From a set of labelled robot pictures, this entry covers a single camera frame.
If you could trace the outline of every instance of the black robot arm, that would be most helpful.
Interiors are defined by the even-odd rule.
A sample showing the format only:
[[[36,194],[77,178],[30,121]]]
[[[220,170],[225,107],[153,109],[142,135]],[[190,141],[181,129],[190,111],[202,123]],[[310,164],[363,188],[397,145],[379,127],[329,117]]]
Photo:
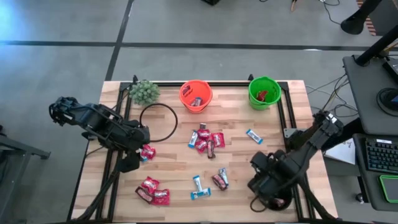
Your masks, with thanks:
[[[149,128],[138,121],[125,121],[105,105],[88,103],[81,105],[73,97],[60,97],[51,104],[49,113],[55,123],[78,125],[82,136],[96,136],[99,143],[109,150],[124,151],[127,156],[118,161],[118,170],[129,172],[139,168],[139,149],[149,144]]]
[[[336,119],[331,113],[320,111],[314,115],[311,128],[306,131],[296,131],[287,140],[287,147],[295,149],[286,154],[283,150],[267,156],[257,152],[251,160],[256,175],[248,183],[248,187],[256,194],[260,202],[267,208],[272,209],[275,198],[285,201],[289,198],[284,192],[291,191],[295,184],[299,184],[308,199],[323,219],[335,219],[331,216],[304,181],[304,173],[309,167],[310,159],[324,143],[333,135],[341,133],[343,123]]]

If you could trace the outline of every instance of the green plant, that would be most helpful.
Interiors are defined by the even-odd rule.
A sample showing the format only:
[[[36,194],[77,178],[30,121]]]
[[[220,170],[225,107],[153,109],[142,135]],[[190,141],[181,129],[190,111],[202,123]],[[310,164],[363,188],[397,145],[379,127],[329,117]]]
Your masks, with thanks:
[[[133,85],[130,91],[130,97],[138,105],[155,103],[159,95],[159,87],[148,80],[143,80],[137,85]]]

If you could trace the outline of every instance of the wooden table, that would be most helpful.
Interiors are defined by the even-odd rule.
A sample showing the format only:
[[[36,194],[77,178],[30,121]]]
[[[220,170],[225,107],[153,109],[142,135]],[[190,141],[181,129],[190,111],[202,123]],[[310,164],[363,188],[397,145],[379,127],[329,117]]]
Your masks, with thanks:
[[[116,104],[120,82],[105,82],[100,103],[108,107]],[[303,81],[288,81],[298,128],[312,125],[312,113]],[[178,98],[179,88],[161,87],[159,102],[171,106],[178,116],[178,128],[164,142],[153,143],[157,150],[153,161],[142,164],[138,170],[121,174],[118,186],[114,222],[294,222],[297,214],[294,203],[282,212],[266,210],[254,213],[249,204],[254,194],[247,187],[255,172],[249,161],[257,151],[263,153],[284,149],[277,105],[265,111],[255,111],[248,104],[247,87],[212,87],[213,99],[201,114],[191,114]],[[130,119],[138,119],[142,107],[131,106]],[[148,109],[144,124],[150,128],[151,139],[160,139],[171,132],[174,116],[162,107]],[[216,148],[216,159],[209,160],[187,144],[193,129],[206,123],[212,133],[223,132],[226,147]],[[255,143],[246,135],[251,128],[264,142]],[[88,152],[98,148],[98,142],[90,143]],[[76,195],[72,218],[81,215],[98,193],[103,175],[106,150],[87,157]],[[229,189],[220,191],[211,176],[225,167]],[[310,188],[320,203],[337,217],[328,176],[321,152],[310,161],[307,172]],[[200,175],[202,187],[211,187],[212,195],[192,201],[190,192],[196,191],[192,177]],[[148,205],[134,192],[138,185],[151,176],[160,181],[159,189],[170,189],[168,207]],[[300,192],[302,207],[306,212],[305,197]],[[109,196],[104,205],[104,217],[108,211]]]

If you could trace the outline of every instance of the computer keyboard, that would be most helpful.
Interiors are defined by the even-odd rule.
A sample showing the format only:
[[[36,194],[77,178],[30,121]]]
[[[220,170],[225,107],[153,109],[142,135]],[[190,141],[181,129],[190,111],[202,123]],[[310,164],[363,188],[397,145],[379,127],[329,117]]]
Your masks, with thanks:
[[[368,169],[398,174],[398,142],[366,139]]]

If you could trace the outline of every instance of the white paper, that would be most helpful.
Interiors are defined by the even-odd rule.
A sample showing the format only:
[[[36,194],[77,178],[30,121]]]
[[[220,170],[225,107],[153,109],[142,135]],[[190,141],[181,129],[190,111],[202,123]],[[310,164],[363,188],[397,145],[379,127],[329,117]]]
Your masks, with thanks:
[[[351,138],[327,150],[325,156],[355,165],[355,145],[353,139]]]

